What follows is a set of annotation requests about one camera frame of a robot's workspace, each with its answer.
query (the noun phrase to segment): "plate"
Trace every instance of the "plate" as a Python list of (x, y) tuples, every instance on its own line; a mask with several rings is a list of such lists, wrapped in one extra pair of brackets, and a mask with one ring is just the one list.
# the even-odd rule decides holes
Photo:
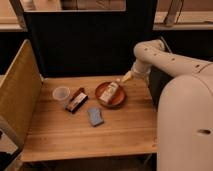
[(119, 107), (126, 98), (125, 91), (120, 85), (109, 104), (106, 104), (102, 100), (100, 100), (100, 96), (102, 95), (102, 93), (105, 91), (105, 89), (108, 87), (108, 85), (110, 83), (111, 82), (104, 82), (104, 83), (100, 84), (95, 90), (95, 96), (96, 96), (98, 102), (105, 107), (108, 107), (108, 108)]

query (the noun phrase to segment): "wooden table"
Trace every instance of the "wooden table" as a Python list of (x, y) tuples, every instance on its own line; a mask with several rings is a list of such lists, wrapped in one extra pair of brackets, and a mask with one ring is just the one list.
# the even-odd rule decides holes
[[(107, 109), (95, 98), (99, 84), (120, 77), (45, 79), (21, 160), (36, 162), (155, 153), (157, 115), (142, 80), (124, 85), (127, 99), (118, 109)], [(71, 93), (84, 87), (89, 100), (73, 115), (52, 99), (52, 91), (58, 86), (68, 86)], [(104, 124), (90, 125), (87, 114), (90, 107), (101, 108)]]

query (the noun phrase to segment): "clear plastic cup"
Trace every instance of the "clear plastic cup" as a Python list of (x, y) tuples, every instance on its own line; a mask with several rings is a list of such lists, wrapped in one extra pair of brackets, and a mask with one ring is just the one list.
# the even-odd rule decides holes
[(64, 86), (57, 87), (53, 90), (52, 96), (65, 108), (70, 100), (70, 89)]

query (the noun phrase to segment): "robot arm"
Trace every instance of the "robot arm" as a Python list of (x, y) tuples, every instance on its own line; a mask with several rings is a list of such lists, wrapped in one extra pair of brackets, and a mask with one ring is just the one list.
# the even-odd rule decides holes
[(175, 77), (158, 106), (158, 171), (212, 171), (213, 63), (165, 52), (161, 40), (138, 43), (131, 75), (151, 65)]
[(131, 73), (135, 77), (143, 77), (149, 73), (151, 65), (172, 77), (201, 72), (213, 75), (211, 62), (165, 52), (165, 45), (160, 39), (138, 43), (134, 48), (134, 54), (136, 61)]

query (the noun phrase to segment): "black wall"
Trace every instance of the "black wall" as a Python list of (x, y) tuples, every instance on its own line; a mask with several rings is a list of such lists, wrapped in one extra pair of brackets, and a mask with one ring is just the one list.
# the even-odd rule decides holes
[(0, 32), (0, 74), (7, 71), (26, 37), (24, 32)]
[(124, 74), (133, 47), (149, 40), (156, 0), (127, 0), (126, 12), (25, 13), (44, 77)]

